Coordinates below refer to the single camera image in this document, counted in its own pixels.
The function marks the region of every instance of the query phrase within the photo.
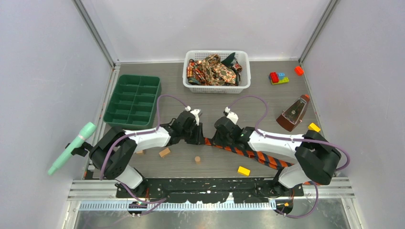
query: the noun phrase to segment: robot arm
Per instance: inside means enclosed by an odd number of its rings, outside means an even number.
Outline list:
[[[135,151],[153,147],[165,147],[185,140],[188,144],[200,145],[204,143],[203,125],[199,123],[201,110],[190,110],[187,107],[178,118],[173,118],[170,123],[161,124],[160,128],[149,130],[129,131],[120,127],[111,128],[104,137],[89,152],[90,159],[96,168],[100,169],[104,163],[107,152],[112,144],[124,135],[139,133],[123,139],[119,148],[111,154],[107,161],[104,176],[107,179],[117,179],[131,189],[138,187],[144,177],[135,169],[128,166]]]
[[[275,186],[293,188],[307,181],[328,185],[341,158],[336,148],[321,144],[308,143],[305,139],[326,141],[319,133],[309,130],[304,135],[283,135],[259,130],[253,127],[241,129],[235,113],[225,109],[224,117],[215,122],[217,129],[213,141],[221,146],[233,146],[240,150],[264,151],[276,153],[298,160],[297,164],[279,170],[274,178]],[[283,137],[291,141],[279,140],[264,135]]]

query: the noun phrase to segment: yellow block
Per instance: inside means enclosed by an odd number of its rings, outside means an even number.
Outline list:
[[[316,132],[319,132],[319,131],[320,131],[320,128],[319,128],[315,123],[311,123],[311,124],[308,126],[308,129],[313,130],[313,131],[316,131]]]
[[[288,83],[288,82],[290,82],[290,80],[288,79],[288,77],[284,76],[284,78],[282,80],[279,80],[277,83],[271,82],[271,84],[276,85],[276,84]]]
[[[239,169],[238,169],[238,173],[248,177],[249,174],[250,174],[250,170],[240,166]]]

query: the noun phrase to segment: orange block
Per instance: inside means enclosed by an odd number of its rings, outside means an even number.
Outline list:
[[[169,148],[165,148],[164,150],[160,151],[159,155],[160,155],[160,157],[163,158],[163,157],[167,156],[169,153],[170,153]]]
[[[294,71],[299,76],[302,76],[304,74],[304,70],[302,70],[300,66],[295,67]]]

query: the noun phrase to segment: mint green handheld device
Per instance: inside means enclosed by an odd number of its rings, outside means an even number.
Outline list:
[[[96,131],[97,126],[93,123],[87,123],[79,132],[79,135],[69,144],[68,147],[63,151],[63,153],[58,157],[58,159],[52,164],[52,167],[48,170],[48,175],[54,174],[54,172],[60,169],[66,161],[72,156],[72,151],[75,148],[82,146],[83,142],[86,141],[93,133]]]

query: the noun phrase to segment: wire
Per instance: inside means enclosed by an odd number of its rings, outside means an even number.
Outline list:
[[[178,100],[180,103],[182,103],[182,104],[184,105],[184,107],[187,107],[187,105],[186,105],[182,100],[180,100],[179,98],[176,98],[176,97],[174,97],[174,96],[172,96],[172,95],[163,94],[163,95],[159,96],[159,97],[158,97],[158,100],[157,100],[157,104],[156,104],[156,107],[157,107],[156,110],[157,110],[157,116],[158,116],[158,125],[156,126],[156,128],[155,128],[154,130],[144,131],[144,132],[140,132],[140,133],[135,132],[135,133],[132,133],[132,134],[124,135],[124,136],[120,137],[119,139],[117,139],[117,140],[113,143],[113,145],[110,147],[110,149],[108,150],[107,155],[106,155],[106,158],[104,159],[103,165],[101,166],[101,169],[100,169],[100,180],[103,180],[103,179],[104,179],[104,171],[105,171],[105,169],[106,169],[107,162],[108,162],[108,160],[109,160],[109,158],[110,158],[110,156],[111,156],[112,151],[114,150],[114,147],[115,147],[116,145],[118,145],[119,142],[121,142],[123,139],[125,139],[125,138],[127,138],[127,137],[131,137],[131,136],[152,134],[152,133],[155,133],[155,132],[159,129],[159,127],[160,127],[160,106],[159,106],[159,102],[160,102],[160,99],[163,98],[163,97],[171,97],[171,98],[174,98],[174,99]],[[140,216],[144,216],[144,215],[147,215],[147,214],[151,213],[155,208],[159,207],[160,204],[162,204],[163,202],[166,201],[166,198],[162,198],[162,199],[157,200],[157,201],[144,201],[144,200],[141,200],[141,199],[139,199],[137,196],[135,196],[135,195],[132,193],[132,191],[128,188],[128,186],[127,186],[126,184],[122,183],[122,182],[119,181],[119,180],[117,180],[117,181],[118,181],[118,182],[127,190],[127,192],[128,192],[134,199],[136,199],[137,201],[139,201],[139,202],[141,202],[141,203],[144,203],[144,204],[157,204],[157,205],[154,206],[153,208],[151,208],[151,209],[149,209],[149,210],[147,210],[147,211],[141,213]],[[123,217],[123,218],[117,220],[116,222],[113,223],[113,225],[116,224],[116,223],[118,223],[118,222],[120,222],[120,221],[123,220],[124,218],[126,218],[126,217]]]
[[[311,181],[311,184],[314,185],[314,187],[315,187],[315,192],[316,192],[315,204],[314,204],[314,206],[312,207],[311,211],[309,211],[307,214],[304,214],[304,215],[302,215],[302,216],[293,216],[293,215],[286,214],[286,215],[285,215],[286,217],[292,218],[292,219],[300,219],[300,218],[304,218],[304,217],[309,216],[309,215],[315,210],[316,206],[318,205],[319,192],[318,192],[318,186],[316,185],[316,183],[313,182],[313,181]],[[276,209],[276,212],[280,213],[281,215],[284,215],[283,210],[280,211],[280,210]]]
[[[323,145],[331,146],[331,147],[334,147],[334,148],[340,150],[340,151],[341,151],[343,154],[345,154],[345,156],[346,156],[346,163],[345,163],[343,166],[341,166],[340,168],[337,168],[336,171],[345,169],[345,168],[350,164],[350,160],[351,160],[351,159],[350,159],[349,154],[346,152],[346,150],[344,150],[344,149],[341,148],[340,146],[335,145],[335,144],[333,144],[333,143],[325,142],[325,141],[320,141],[320,140],[305,139],[305,138],[304,138],[304,139],[301,139],[301,138],[292,138],[292,139],[291,139],[291,138],[288,138],[288,137],[279,137],[279,136],[266,135],[266,134],[261,133],[261,132],[259,131],[259,129],[258,129],[259,124],[260,124],[260,122],[261,122],[261,121],[267,116],[267,114],[268,114],[268,105],[267,105],[267,103],[264,101],[264,99],[262,99],[262,98],[260,98],[260,97],[258,97],[258,96],[254,96],[254,95],[246,95],[246,96],[240,97],[240,98],[236,99],[235,101],[233,101],[233,102],[231,103],[231,105],[228,106],[228,108],[231,109],[231,107],[232,107],[236,102],[238,102],[238,101],[241,100],[241,99],[247,98],[247,97],[256,98],[256,99],[262,101],[262,102],[265,104],[265,106],[266,106],[266,112],[265,112],[265,114],[264,114],[264,115],[256,122],[256,124],[255,124],[255,130],[256,130],[256,132],[257,132],[259,135],[264,136],[264,137],[273,138],[273,139],[276,139],[276,140],[293,141],[293,142],[294,142],[294,141],[296,141],[296,142],[309,142],[309,143],[316,143],[316,144],[323,144]]]
[[[295,192],[294,192],[294,190],[292,189],[292,194],[291,194],[290,203],[292,203],[292,202],[294,201],[294,195],[295,195]]]
[[[127,190],[127,192],[128,192],[134,199],[136,199],[137,201],[139,201],[139,202],[141,202],[141,203],[144,203],[144,204],[159,204],[159,203],[163,203],[164,201],[166,201],[166,198],[162,198],[162,199],[156,200],[156,201],[144,201],[144,200],[141,200],[141,199],[139,199],[137,196],[135,196],[135,195],[131,192],[131,190],[128,188],[128,186],[127,186],[126,184],[124,184],[124,183],[121,182],[121,185]]]

